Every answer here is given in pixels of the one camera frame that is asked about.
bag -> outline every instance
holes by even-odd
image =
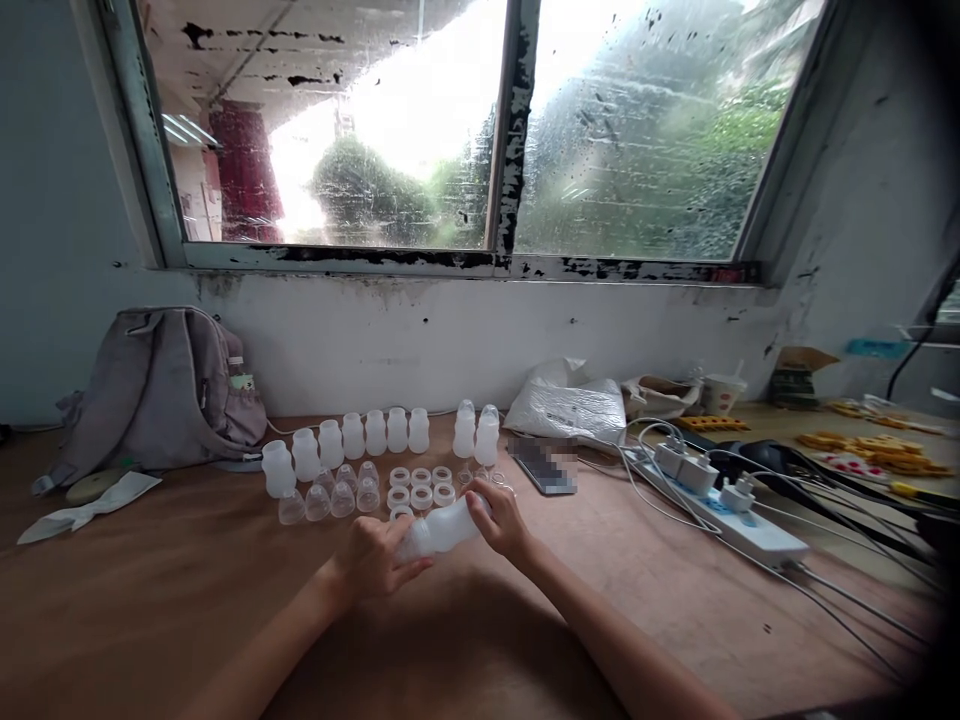
[[[86,392],[57,407],[60,456],[34,495],[111,465],[171,470],[259,454],[267,414],[256,390],[230,382],[236,335],[195,307],[124,310],[107,331]]]
[[[624,403],[627,417],[652,417],[659,420],[678,418],[700,399],[703,383],[695,380],[688,384],[675,383],[656,375],[641,375],[623,383],[627,394]]]
[[[588,381],[584,360],[540,363],[503,421],[508,430],[547,438],[593,438],[616,443],[627,421],[614,380]]]

white wall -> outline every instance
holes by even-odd
[[[218,313],[275,415],[506,405],[529,367],[561,354],[617,378],[743,358],[757,395],[785,343],[842,354],[851,337],[911,322],[953,252],[939,242],[957,188],[949,128],[889,18],[796,216],[803,246],[782,292],[141,269],[69,6],[8,0],[0,20],[17,29],[0,50],[5,422],[55,419],[113,314],[145,304]],[[842,393],[861,371],[845,361],[818,388]]]

packaging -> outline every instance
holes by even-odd
[[[503,426],[538,437],[617,442],[627,424],[620,386],[610,379],[590,381],[584,363],[557,358],[533,368]]]
[[[673,420],[700,399],[702,383],[676,383],[656,375],[641,375],[621,384],[627,418],[654,417]]]
[[[813,374],[837,362],[840,362],[838,358],[816,348],[783,348],[770,378],[770,402],[790,410],[812,410],[820,407],[813,388]]]

white plastic bag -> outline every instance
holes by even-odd
[[[503,426],[538,437],[617,442],[627,424],[620,385],[610,379],[590,381],[584,363],[557,358],[533,368]]]
[[[700,399],[702,385],[700,380],[675,383],[656,375],[627,380],[623,383],[623,390],[627,393],[627,417],[678,418]]]

white cloth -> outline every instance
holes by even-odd
[[[94,515],[105,515],[129,505],[147,490],[159,484],[160,478],[143,473],[128,472],[99,499],[76,508],[57,510],[44,515],[20,536],[17,545],[46,540],[65,530],[77,531],[93,520]]]

